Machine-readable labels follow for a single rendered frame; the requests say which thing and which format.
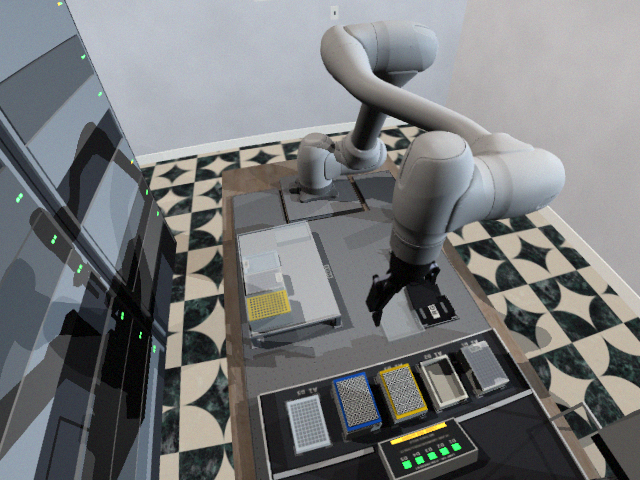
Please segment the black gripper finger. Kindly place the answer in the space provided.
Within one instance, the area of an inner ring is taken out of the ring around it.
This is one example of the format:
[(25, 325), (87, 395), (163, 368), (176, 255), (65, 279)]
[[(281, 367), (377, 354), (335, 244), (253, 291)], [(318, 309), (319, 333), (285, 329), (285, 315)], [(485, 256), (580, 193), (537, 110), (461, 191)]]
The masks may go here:
[[(425, 280), (430, 279), (431, 285), (435, 285), (436, 278), (437, 278), (437, 275), (439, 274), (439, 272), (440, 272), (440, 268), (438, 267), (438, 265), (434, 261), (432, 263), (431, 267), (430, 267), (430, 270), (429, 270), (428, 274), (425, 276)], [(415, 311), (418, 314), (419, 309), (416, 309)]]
[(395, 293), (399, 293), (400, 290), (407, 285), (405, 279), (402, 279), (397, 286), (391, 284), (388, 280), (390, 275), (391, 273), (383, 275), (381, 277), (379, 277), (378, 274), (372, 276), (373, 284), (366, 299), (366, 304), (369, 312), (374, 313), (372, 314), (372, 318), (376, 327), (380, 325), (383, 308), (387, 305), (387, 303), (391, 300)]

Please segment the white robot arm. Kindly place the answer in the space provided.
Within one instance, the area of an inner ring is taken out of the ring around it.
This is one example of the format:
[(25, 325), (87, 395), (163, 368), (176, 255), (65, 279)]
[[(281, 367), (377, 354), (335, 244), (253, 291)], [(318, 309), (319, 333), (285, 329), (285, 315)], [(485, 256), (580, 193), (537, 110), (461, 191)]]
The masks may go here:
[(554, 154), (506, 133), (491, 134), (401, 89), (437, 57), (429, 27), (404, 20), (336, 25), (324, 33), (320, 53), (326, 70), (362, 104), (354, 132), (342, 140), (322, 133), (302, 139), (298, 183), (289, 186), (301, 203), (338, 198), (332, 179), (383, 165), (387, 151), (378, 134), (387, 115), (427, 131), (408, 146), (393, 192), (390, 246), (406, 263), (429, 264), (447, 233), (538, 211), (561, 192), (565, 170)]

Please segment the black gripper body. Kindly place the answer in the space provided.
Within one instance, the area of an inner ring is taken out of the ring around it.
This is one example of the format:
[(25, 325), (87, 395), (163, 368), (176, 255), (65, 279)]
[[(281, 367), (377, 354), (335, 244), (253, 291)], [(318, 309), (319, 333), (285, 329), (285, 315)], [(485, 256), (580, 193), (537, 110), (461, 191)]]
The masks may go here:
[(424, 278), (428, 274), (431, 264), (432, 263), (420, 266), (409, 264), (398, 259), (392, 251), (390, 268), (386, 274), (391, 273), (388, 280), (393, 285), (397, 286), (402, 279), (414, 281)]

